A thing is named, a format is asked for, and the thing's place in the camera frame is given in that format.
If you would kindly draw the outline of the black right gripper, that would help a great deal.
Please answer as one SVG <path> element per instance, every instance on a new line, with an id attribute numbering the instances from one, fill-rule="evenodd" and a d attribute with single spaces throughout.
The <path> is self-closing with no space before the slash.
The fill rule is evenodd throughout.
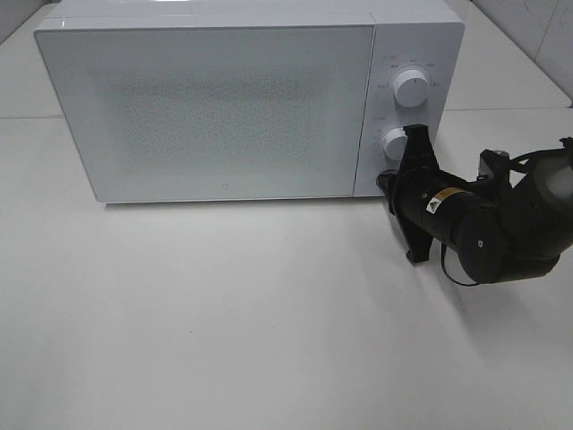
<path id="1" fill-rule="evenodd" d="M 427 125 L 403 127 L 406 147 L 399 170 L 377 178 L 389 199 L 412 264 L 427 262 L 432 242 L 458 254 L 472 280 L 499 280 L 506 238 L 494 206 L 457 176 L 440 170 Z"/>

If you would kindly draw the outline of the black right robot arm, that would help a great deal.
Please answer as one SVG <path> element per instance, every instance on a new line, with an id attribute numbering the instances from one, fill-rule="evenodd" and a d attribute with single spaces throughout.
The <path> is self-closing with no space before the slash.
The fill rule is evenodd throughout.
<path id="1" fill-rule="evenodd" d="M 572 246 L 572 140 L 511 158 L 483 150 L 468 182 L 440 169 L 433 150 L 414 148 L 377 178 L 406 240 L 408 261 L 429 259 L 433 242 L 452 250 L 473 286 L 539 278 Z"/>

